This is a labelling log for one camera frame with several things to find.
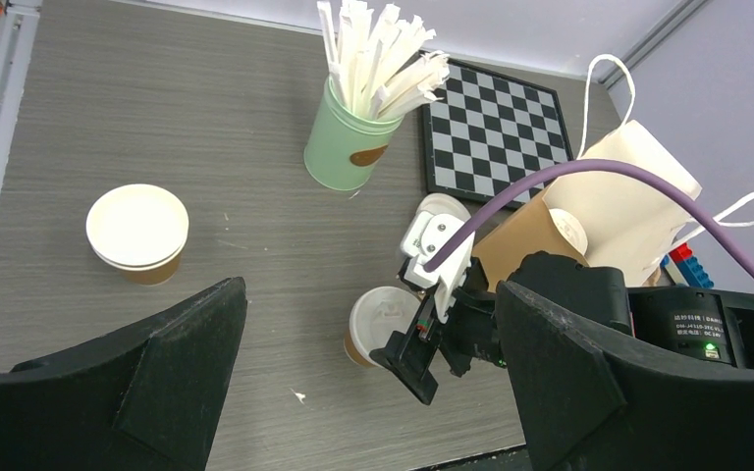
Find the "white rope handle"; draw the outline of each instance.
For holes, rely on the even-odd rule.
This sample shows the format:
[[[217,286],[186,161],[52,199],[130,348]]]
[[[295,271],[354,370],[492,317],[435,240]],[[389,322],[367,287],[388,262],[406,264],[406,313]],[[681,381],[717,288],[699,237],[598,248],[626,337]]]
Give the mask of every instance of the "white rope handle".
[[[597,63],[602,61],[611,61],[619,67],[619,69],[622,71],[622,73],[625,75],[626,80],[628,81],[628,93],[631,95],[631,102],[628,103],[628,111],[625,112],[625,116],[622,118],[622,122],[619,124],[619,126],[622,128],[623,125],[628,123],[628,117],[631,116],[631,109],[634,108],[634,98],[637,96],[637,90],[634,88],[634,79],[631,78],[631,72],[628,71],[628,68],[625,66],[625,64],[616,56],[613,56],[611,54],[600,54],[599,56],[595,57],[594,60],[591,61],[591,65],[588,66],[588,77],[585,79],[585,105],[583,110],[583,122],[582,122],[582,140],[579,142],[579,152],[576,153],[576,158],[582,157],[582,153],[585,152],[585,136],[588,134],[588,101],[589,101],[589,95],[591,94],[591,76],[594,75],[594,67],[597,66]]]
[[[754,221],[747,221],[743,223],[722,222],[723,218],[729,216],[735,211],[738,211],[739,209],[741,209],[741,207],[743,207],[745,204],[749,203],[752,200],[754,200],[754,191],[752,193],[742,196],[741,199],[732,203],[732,205],[730,205],[727,209],[725,209],[721,213],[717,214],[716,217],[713,219],[716,220],[719,226],[724,226],[726,228],[749,228],[750,226],[754,226]],[[690,219],[688,223],[697,223],[697,221],[695,221],[694,219]],[[681,245],[684,245],[685,243],[689,242],[690,240],[692,240],[694,237],[698,236],[699,234],[703,234],[704,231],[706,231],[706,229],[704,229],[703,226],[698,226],[691,233],[681,237],[678,241],[673,243],[669,251],[673,251],[676,248],[680,247]]]

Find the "gray wooden tabletop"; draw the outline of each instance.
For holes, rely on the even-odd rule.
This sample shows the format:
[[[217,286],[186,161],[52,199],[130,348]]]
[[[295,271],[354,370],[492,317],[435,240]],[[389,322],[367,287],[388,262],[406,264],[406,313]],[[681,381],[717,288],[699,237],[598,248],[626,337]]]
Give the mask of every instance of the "gray wooden tabletop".
[[[559,92],[577,148],[583,82],[508,72]],[[402,470],[523,443],[501,370],[457,379],[438,360],[425,407],[346,358],[350,308],[394,283],[425,194],[421,135],[405,120],[356,196],[323,188],[301,151],[324,75],[316,35],[45,0],[0,200],[0,371],[241,276],[251,304],[209,469]],[[619,123],[594,88],[589,140]],[[125,183],[188,208],[181,269],[160,287],[125,282],[85,239],[90,205]]]

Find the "chessboard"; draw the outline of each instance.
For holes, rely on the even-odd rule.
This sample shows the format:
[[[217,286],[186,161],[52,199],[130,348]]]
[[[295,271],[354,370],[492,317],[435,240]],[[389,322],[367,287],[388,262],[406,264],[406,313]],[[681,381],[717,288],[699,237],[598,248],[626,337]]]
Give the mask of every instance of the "chessboard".
[[[424,172],[431,193],[487,202],[541,169],[572,160],[556,91],[457,61],[422,107]],[[531,188],[517,209],[543,189]]]

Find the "wall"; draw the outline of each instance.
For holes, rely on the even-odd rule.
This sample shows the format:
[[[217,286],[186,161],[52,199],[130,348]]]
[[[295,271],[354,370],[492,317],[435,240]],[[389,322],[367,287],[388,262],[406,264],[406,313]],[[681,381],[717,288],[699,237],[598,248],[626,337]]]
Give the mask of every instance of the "wall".
[[[316,0],[150,0],[319,29]],[[369,0],[377,14],[386,0]],[[597,54],[622,55],[680,0],[396,0],[438,32],[433,47],[487,61],[585,76]],[[340,0],[332,1],[338,11]]]
[[[633,72],[632,117],[704,186],[699,201],[717,213],[754,189],[754,2],[715,0]],[[611,90],[624,113],[624,82]],[[754,204],[732,215],[754,219]],[[754,228],[731,232],[754,258]],[[754,282],[708,235],[695,238],[717,288],[754,291]]]

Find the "brown label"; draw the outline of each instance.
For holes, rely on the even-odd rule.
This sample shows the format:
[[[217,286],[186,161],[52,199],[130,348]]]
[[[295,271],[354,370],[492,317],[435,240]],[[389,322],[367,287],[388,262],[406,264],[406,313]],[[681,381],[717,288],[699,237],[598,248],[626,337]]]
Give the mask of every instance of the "brown label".
[[[351,162],[357,167],[368,167],[369,165],[373,165],[383,156],[383,153],[386,152],[388,147],[389,145],[386,144],[382,147],[377,147],[376,149],[354,152],[351,155]]]

